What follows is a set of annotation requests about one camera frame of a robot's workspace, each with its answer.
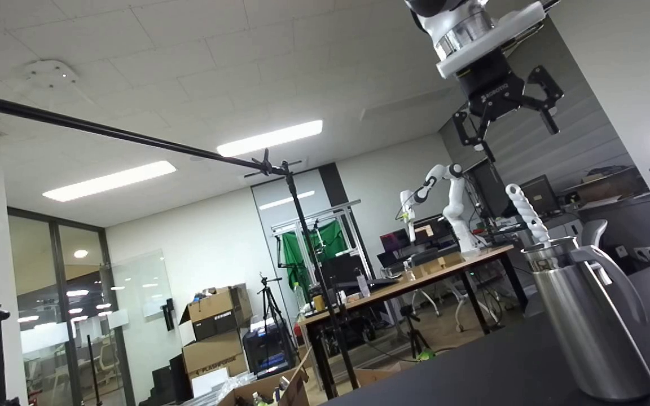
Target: glass door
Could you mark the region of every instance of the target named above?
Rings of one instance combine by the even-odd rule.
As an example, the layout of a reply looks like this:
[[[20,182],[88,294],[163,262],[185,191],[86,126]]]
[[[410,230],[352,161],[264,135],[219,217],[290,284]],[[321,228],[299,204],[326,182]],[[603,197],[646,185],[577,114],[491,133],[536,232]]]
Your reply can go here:
[[[49,222],[9,217],[27,396],[36,406],[71,403],[66,344],[69,342],[59,300]]]
[[[107,263],[98,232],[59,226],[59,239],[71,332],[69,364],[77,367],[80,403],[125,403],[125,364],[116,334],[111,327]]]

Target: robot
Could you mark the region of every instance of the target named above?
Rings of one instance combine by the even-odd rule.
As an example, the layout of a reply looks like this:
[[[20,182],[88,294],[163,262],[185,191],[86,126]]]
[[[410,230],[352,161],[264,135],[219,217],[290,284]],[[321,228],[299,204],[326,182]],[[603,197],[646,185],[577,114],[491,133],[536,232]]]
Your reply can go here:
[[[405,226],[407,239],[414,241],[414,204],[423,202],[431,193],[431,189],[439,182],[439,179],[448,179],[448,196],[447,196],[447,204],[441,209],[441,217],[448,220],[448,226],[454,228],[454,235],[458,239],[461,252],[475,252],[479,250],[479,239],[466,230],[466,222],[463,219],[463,196],[464,196],[464,175],[461,164],[435,164],[432,168],[429,168],[429,174],[423,175],[422,187],[414,189],[414,193],[410,189],[402,189],[398,191],[398,217]]]
[[[532,2],[521,11],[509,11],[501,20],[486,15],[480,5],[484,0],[403,2],[410,7],[414,24],[432,39],[432,50],[439,58],[439,76],[447,79],[456,73],[466,94],[466,103],[454,112],[454,123],[464,146],[475,146],[494,160],[484,141],[484,130],[494,118],[514,108],[536,111],[547,130],[558,133],[550,108],[561,97],[559,86],[546,67],[536,65],[527,73],[527,83],[541,88],[544,98],[524,94],[526,80],[509,70],[503,53],[503,46],[526,37],[544,21],[546,8],[541,2]]]

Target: smoke detector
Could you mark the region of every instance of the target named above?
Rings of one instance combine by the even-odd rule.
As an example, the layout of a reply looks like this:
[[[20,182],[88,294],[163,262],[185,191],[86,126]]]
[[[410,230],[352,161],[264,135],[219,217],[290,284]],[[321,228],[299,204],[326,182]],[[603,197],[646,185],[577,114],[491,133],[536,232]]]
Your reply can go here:
[[[40,58],[25,65],[27,79],[36,88],[67,88],[78,80],[78,73],[63,60]]]

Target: metal pitcher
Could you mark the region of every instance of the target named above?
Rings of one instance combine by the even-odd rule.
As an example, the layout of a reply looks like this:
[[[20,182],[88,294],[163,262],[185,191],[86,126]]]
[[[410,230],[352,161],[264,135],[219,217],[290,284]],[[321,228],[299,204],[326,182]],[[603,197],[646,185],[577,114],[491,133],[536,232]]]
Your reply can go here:
[[[604,402],[626,402],[650,394],[650,369],[595,267],[603,266],[635,321],[646,321],[646,314],[633,284],[598,248],[604,226],[595,220],[580,241],[559,239],[524,252],[580,390]]]

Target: table leg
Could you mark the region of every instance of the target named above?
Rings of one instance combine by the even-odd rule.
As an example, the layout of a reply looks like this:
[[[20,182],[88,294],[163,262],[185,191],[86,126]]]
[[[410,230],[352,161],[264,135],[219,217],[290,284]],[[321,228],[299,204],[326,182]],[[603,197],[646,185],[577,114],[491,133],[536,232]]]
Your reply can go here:
[[[307,325],[305,328],[307,328],[307,339],[309,339],[312,353],[316,355],[322,390],[325,390],[326,398],[333,398],[333,396],[339,396],[339,390],[333,385],[333,377],[332,377],[332,369],[326,362],[321,327]]]
[[[514,272],[507,252],[503,252],[499,259],[501,259],[503,271],[505,271],[505,275],[507,275],[507,280],[509,280],[509,285],[512,285],[512,291],[514,291],[514,298],[518,300],[521,311],[524,311],[524,309],[527,307],[527,294],[526,294],[526,291],[524,291],[524,284],[521,284],[518,275]]]
[[[464,285],[464,291],[466,291],[468,303],[474,307],[474,314],[475,314],[475,317],[479,317],[479,321],[480,321],[482,334],[490,334],[486,321],[484,321],[484,315],[482,315],[482,311],[480,311],[480,307],[479,307],[475,291],[474,291],[474,285],[471,285],[468,280],[466,280],[466,272],[468,272],[466,267],[461,272],[463,285]]]

